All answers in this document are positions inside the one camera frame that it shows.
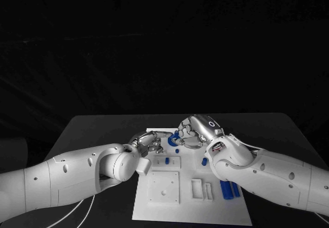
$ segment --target dark curtain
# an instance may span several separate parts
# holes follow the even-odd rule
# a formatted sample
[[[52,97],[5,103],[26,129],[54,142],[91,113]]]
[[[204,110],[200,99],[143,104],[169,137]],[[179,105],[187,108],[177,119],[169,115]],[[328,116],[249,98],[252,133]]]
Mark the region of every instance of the dark curtain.
[[[283,112],[325,150],[327,1],[2,4],[0,136],[35,155],[96,114]]]

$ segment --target blue cylinder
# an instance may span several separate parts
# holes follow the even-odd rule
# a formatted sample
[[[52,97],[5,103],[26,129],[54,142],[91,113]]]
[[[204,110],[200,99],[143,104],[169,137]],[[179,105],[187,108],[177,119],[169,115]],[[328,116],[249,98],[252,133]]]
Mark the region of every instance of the blue cylinder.
[[[234,190],[236,197],[240,197],[239,185],[234,182],[233,182],[233,190]]]
[[[203,159],[203,165],[207,166],[207,158]]]
[[[221,191],[226,200],[231,200],[234,198],[233,189],[230,181],[221,181]]]
[[[179,131],[175,131],[174,135],[168,138],[168,144],[171,146],[178,146],[178,144],[172,142],[172,139],[181,139]]]

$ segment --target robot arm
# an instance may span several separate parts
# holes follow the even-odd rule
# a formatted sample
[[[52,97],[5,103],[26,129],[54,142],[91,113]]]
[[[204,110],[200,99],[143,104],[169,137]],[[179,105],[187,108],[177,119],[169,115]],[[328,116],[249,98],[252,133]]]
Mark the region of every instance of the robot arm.
[[[329,172],[304,161],[244,144],[210,116],[194,115],[179,126],[191,138],[174,142],[188,148],[207,145],[216,176],[236,182],[273,203],[329,216]]]
[[[0,223],[41,208],[73,204],[148,175],[149,152],[161,153],[171,132],[142,132],[129,144],[109,144],[70,151],[26,169],[0,174]]]

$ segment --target dark table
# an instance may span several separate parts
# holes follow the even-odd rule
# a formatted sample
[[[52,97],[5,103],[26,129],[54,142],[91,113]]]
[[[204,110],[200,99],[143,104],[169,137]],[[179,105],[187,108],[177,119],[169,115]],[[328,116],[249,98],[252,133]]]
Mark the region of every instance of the dark table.
[[[93,115],[73,118],[54,148],[47,156],[112,143],[127,143],[133,135],[146,128],[178,128],[191,114],[168,115]],[[328,166],[308,142],[296,124],[286,114],[208,114],[226,134],[233,133],[250,145],[286,154],[322,169]],[[241,227],[177,222],[132,220],[139,175],[96,195],[90,215],[81,225],[89,227]],[[315,213],[283,207],[244,190],[247,208],[254,227],[328,227]],[[93,197],[86,199],[74,213],[54,227],[76,228],[89,212]],[[78,203],[63,207],[39,209],[15,217],[2,228],[47,228],[73,210]]]

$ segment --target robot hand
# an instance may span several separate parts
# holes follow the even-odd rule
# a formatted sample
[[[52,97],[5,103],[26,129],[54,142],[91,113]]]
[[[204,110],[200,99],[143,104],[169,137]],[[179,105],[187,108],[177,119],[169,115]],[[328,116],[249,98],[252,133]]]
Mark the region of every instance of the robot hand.
[[[70,151],[41,164],[0,174],[0,223],[41,208],[58,207],[103,192],[146,175],[149,152],[161,153],[164,137],[171,132],[143,132],[129,144],[109,144]]]
[[[192,115],[179,125],[192,136],[174,143],[198,149],[207,145],[205,157],[221,181],[236,182],[250,193],[273,203],[329,216],[329,171],[304,161],[247,145],[224,134],[216,120]]]

